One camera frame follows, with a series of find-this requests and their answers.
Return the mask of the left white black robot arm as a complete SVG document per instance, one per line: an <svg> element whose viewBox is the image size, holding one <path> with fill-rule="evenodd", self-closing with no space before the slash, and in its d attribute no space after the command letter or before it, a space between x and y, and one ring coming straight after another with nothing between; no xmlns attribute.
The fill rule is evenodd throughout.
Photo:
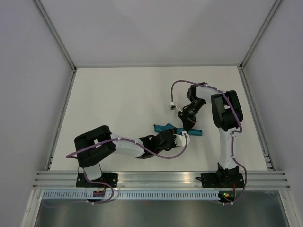
<svg viewBox="0 0 303 227"><path fill-rule="evenodd" d="M154 154L175 148L177 129L169 127L161 130L157 135L148 135L136 140L137 144L119 140L107 125L90 130L74 139L79 167L84 170L87 182L92 187L99 187L103 183L100 162L111 154L123 154L136 159L152 158Z"/></svg>

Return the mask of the teal cloth napkin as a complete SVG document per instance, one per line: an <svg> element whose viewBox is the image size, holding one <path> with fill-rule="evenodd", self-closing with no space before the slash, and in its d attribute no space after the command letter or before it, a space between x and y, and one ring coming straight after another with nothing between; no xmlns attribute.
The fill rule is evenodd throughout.
<svg viewBox="0 0 303 227"><path fill-rule="evenodd" d="M174 130L176 132L176 134L181 135L182 131L184 131L183 128L176 128L175 126L173 126L170 123L167 123L166 125L157 125L154 124L154 131L157 133L160 133L162 131L165 130ZM198 130L198 129L190 129L188 132L189 136L202 136L203 132L202 130Z"/></svg>

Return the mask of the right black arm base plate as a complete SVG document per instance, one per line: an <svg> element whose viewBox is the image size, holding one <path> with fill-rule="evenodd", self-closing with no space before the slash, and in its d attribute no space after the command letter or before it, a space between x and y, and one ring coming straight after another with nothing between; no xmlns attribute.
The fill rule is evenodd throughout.
<svg viewBox="0 0 303 227"><path fill-rule="evenodd" d="M196 177L203 188L243 188L245 183L241 173L232 176L219 176L216 173L204 173Z"/></svg>

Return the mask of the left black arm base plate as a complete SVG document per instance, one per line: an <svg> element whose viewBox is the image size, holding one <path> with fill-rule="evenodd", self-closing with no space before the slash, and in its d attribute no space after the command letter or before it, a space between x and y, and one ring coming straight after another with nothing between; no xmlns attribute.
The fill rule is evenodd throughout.
<svg viewBox="0 0 303 227"><path fill-rule="evenodd" d="M87 180L84 173L79 173L76 180L77 188L104 188L109 185L116 188L118 183L117 173L104 173L102 176L95 180Z"/></svg>

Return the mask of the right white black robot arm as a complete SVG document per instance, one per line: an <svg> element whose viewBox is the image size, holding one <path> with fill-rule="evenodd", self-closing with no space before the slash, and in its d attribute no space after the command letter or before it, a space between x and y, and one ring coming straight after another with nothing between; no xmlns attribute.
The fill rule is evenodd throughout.
<svg viewBox="0 0 303 227"><path fill-rule="evenodd" d="M190 104L178 112L183 128L189 132L197 122L196 114L207 102L211 104L212 119L219 130L220 158L215 174L202 175L204 187L243 187L240 164L236 161L236 134L242 133L243 112L236 91L221 91L206 83L191 83L187 91Z"/></svg>

